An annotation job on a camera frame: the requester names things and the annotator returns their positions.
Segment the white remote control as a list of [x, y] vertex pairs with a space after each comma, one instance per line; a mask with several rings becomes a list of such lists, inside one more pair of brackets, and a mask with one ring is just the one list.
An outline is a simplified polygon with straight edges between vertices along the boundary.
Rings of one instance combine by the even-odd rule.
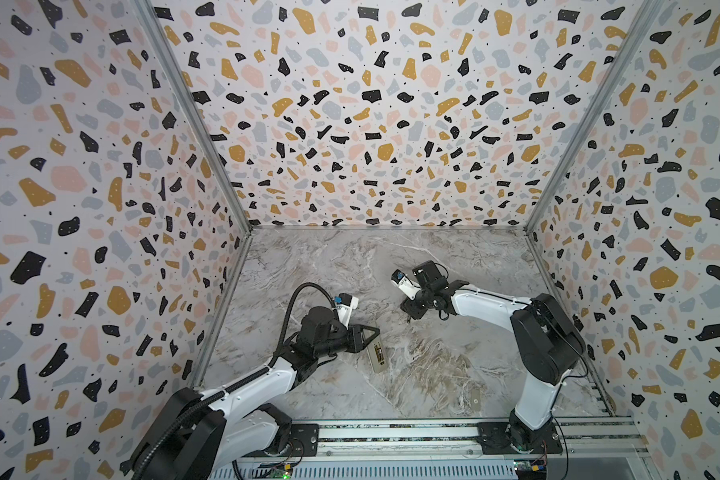
[[367, 348], [367, 353], [374, 373], [381, 373], [388, 368], [385, 349], [381, 338], [375, 338]]

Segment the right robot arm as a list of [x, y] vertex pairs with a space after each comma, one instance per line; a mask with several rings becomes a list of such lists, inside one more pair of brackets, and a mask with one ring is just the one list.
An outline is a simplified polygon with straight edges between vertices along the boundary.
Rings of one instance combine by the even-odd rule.
[[410, 280], [401, 270], [391, 282], [405, 295], [401, 309], [412, 319], [434, 310], [441, 320], [465, 316], [501, 327], [514, 335], [526, 378], [499, 441], [520, 453], [548, 445], [553, 409], [563, 382], [583, 361], [585, 342], [550, 294], [516, 297], [480, 289], [463, 280], [449, 281], [438, 264], [424, 262]]

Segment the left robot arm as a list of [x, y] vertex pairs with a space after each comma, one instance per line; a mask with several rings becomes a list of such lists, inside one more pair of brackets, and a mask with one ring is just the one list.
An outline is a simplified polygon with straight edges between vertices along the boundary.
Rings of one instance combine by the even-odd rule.
[[220, 387], [174, 393], [121, 470], [133, 479], [207, 479], [248, 454], [290, 446], [292, 419], [275, 398], [341, 353], [361, 353], [380, 334], [350, 322], [351, 308], [313, 307], [264, 365]]

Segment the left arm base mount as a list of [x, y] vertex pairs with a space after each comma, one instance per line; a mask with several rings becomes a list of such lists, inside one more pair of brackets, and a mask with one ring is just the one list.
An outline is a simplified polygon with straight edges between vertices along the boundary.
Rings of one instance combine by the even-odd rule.
[[243, 457], [248, 458], [300, 458], [315, 457], [318, 453], [320, 425], [318, 423], [293, 423], [280, 427], [269, 445], [258, 450], [250, 449]]

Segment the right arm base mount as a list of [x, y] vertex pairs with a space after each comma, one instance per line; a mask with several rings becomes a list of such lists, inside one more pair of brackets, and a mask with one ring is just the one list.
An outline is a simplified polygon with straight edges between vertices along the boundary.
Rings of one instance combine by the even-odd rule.
[[511, 413], [508, 421], [477, 424], [477, 442], [484, 455], [561, 454], [560, 434], [552, 418], [532, 430]]

